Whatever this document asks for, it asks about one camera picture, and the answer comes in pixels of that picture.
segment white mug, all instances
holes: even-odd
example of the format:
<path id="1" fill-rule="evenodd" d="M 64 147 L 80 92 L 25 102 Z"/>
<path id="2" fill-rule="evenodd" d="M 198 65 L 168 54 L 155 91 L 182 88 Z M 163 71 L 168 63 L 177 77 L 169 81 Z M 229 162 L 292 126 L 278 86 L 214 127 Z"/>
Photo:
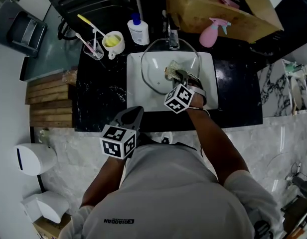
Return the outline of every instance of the white mug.
<path id="1" fill-rule="evenodd" d="M 111 35 L 115 35 L 116 37 L 118 37 L 118 39 L 120 39 L 120 42 L 117 45 L 113 46 L 113 47 L 107 47 L 105 45 L 105 38 L 103 38 L 102 44 L 103 44 L 104 48 L 106 50 L 108 50 L 108 52 L 109 52 L 108 53 L 109 59 L 112 60 L 112 59 L 115 58 L 116 55 L 118 55 L 118 54 L 120 54 L 120 53 L 122 53 L 124 51 L 124 49 L 125 49 L 125 41 L 124 41 L 123 35 L 120 32 L 118 32 L 118 31 L 112 31 L 112 32 L 107 34 L 107 36 L 111 36 Z"/>

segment fiducial marker cube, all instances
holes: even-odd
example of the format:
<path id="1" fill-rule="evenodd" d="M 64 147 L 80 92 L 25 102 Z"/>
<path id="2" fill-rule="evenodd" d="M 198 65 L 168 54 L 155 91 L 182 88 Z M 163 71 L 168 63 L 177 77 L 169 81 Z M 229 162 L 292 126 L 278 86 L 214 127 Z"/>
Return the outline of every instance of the fiducial marker cube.
<path id="1" fill-rule="evenodd" d="M 135 130 L 105 125 L 100 137 L 103 154 L 124 159 L 136 148 L 136 134 Z"/>
<path id="2" fill-rule="evenodd" d="M 179 84 L 165 96 L 164 105 L 178 114 L 190 106 L 193 95 L 193 90 L 189 90 L 183 84 Z"/>

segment black marble countertop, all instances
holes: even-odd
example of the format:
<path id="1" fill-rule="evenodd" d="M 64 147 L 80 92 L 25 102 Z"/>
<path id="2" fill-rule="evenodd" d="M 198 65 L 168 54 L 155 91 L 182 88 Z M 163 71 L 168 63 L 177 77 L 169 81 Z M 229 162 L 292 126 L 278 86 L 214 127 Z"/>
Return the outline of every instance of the black marble countertop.
<path id="1" fill-rule="evenodd" d="M 208 49 L 198 42 L 199 35 L 179 33 L 198 52 L 212 55 L 218 86 L 219 108 L 210 110 L 211 118 L 221 127 L 262 124 L 262 106 L 256 71 L 265 59 L 251 53 L 249 44 L 219 37 Z M 127 56 L 144 52 L 147 46 L 126 40 L 124 52 L 114 60 L 108 53 L 95 61 L 81 52 L 77 75 L 77 100 L 73 109 L 76 131 L 101 132 L 116 113 L 127 108 Z M 194 130 L 186 112 L 145 112 L 140 131 Z"/>

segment cardboard box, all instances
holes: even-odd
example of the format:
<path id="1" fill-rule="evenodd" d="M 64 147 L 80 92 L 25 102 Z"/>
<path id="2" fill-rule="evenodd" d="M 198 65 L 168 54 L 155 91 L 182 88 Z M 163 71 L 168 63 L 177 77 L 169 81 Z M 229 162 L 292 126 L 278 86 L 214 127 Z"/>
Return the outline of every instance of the cardboard box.
<path id="1" fill-rule="evenodd" d="M 221 18 L 232 23 L 225 35 L 219 36 L 252 43 L 275 31 L 283 30 L 270 0 L 245 0 L 253 15 L 221 4 L 219 0 L 167 0 L 167 11 L 179 27 L 188 33 L 201 33 L 212 24 L 209 19 Z"/>
<path id="2" fill-rule="evenodd" d="M 70 222 L 70 215 L 64 214 L 59 224 L 50 221 L 43 216 L 33 223 L 42 238 L 58 239 L 60 231 Z"/>

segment faucet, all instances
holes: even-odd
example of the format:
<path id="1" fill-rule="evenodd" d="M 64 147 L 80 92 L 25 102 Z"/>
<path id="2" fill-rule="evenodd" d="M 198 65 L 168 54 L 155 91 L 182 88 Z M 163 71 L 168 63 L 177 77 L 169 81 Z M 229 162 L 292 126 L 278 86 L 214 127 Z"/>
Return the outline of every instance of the faucet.
<path id="1" fill-rule="evenodd" d="M 179 27 L 174 24 L 171 16 L 168 15 L 168 38 L 170 50 L 178 50 L 180 48 L 178 30 Z"/>

